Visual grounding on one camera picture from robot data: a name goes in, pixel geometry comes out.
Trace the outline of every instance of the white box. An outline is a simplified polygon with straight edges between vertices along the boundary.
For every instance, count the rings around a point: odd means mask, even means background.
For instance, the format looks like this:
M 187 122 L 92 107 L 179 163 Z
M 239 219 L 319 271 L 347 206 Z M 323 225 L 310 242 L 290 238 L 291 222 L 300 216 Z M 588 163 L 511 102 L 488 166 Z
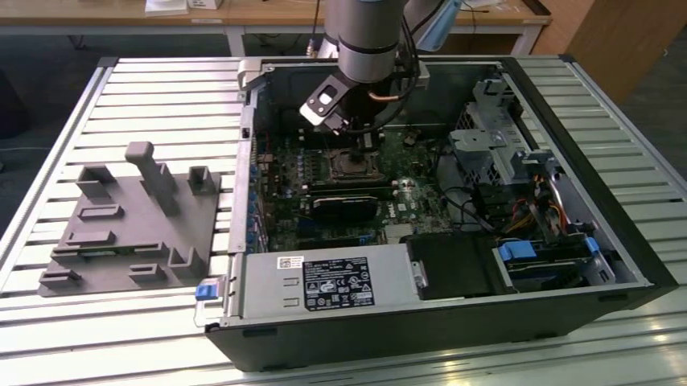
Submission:
M 189 7 L 202 8 L 203 10 L 215 10 L 222 3 L 223 0 L 189 0 Z
M 172 16 L 188 14 L 189 8 L 185 0 L 145 0 L 145 16 Z

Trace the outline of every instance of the aluminum slotted table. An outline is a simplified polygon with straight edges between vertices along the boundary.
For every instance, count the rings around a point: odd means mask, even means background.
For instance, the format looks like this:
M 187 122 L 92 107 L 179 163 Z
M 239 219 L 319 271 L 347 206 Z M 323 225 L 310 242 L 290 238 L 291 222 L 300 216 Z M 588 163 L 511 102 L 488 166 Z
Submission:
M 576 64 L 520 58 L 679 283 L 687 282 L 687 188 Z M 687 376 L 687 289 L 566 337 L 287 372 L 243 373 L 195 322 L 195 288 L 41 298 L 37 280 L 80 190 L 81 165 L 156 145 L 173 173 L 223 174 L 211 275 L 227 272 L 242 103 L 238 58 L 103 60 L 0 241 L 0 384 L 643 384 Z M 531 121 L 535 139 L 544 141 Z M 206 309 L 206 317 L 220 309 Z

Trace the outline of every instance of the wooden table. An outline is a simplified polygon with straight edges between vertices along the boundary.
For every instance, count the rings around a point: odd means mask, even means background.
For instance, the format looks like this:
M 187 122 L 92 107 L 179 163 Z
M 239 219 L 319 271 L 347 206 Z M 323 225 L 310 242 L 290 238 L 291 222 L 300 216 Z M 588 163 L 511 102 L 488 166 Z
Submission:
M 312 30 L 316 0 L 231 0 L 228 12 L 228 41 L 232 55 L 244 56 L 243 35 L 247 34 L 306 34 Z M 536 15 L 523 0 L 507 0 L 500 6 L 482 7 L 487 13 L 460 12 L 452 34 L 518 35 L 511 53 L 530 54 L 542 28 L 551 17 Z M 326 11 L 320 9 L 319 31 L 323 31 Z
M 316 0 L 224 0 L 219 10 L 189 10 L 176 16 L 145 17 L 144 0 L 0 0 L 0 35 L 223 34 L 232 56 L 246 56 L 247 34 L 311 31 Z M 528 54 L 551 17 L 536 15 L 523 0 L 462 12 L 452 34 L 518 35 L 515 55 Z M 322 31 L 324 10 L 318 19 Z

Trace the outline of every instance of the wooden cabinet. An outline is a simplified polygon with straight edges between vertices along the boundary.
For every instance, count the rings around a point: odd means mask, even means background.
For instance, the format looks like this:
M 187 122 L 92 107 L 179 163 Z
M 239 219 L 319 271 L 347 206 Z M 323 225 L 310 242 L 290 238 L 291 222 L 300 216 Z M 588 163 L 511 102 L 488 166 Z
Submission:
M 540 0 L 552 13 L 534 54 L 571 54 L 616 103 L 687 23 L 686 0 Z

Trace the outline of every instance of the barcode label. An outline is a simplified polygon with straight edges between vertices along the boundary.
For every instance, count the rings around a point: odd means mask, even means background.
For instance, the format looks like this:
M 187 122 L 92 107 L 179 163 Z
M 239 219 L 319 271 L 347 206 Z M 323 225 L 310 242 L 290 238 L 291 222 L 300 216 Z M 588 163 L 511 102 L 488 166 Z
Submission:
M 302 256 L 282 256 L 278 258 L 278 269 L 302 268 Z
M 355 299 L 370 299 L 372 297 L 372 292 L 360 292 L 359 294 L 351 294 L 351 297 Z

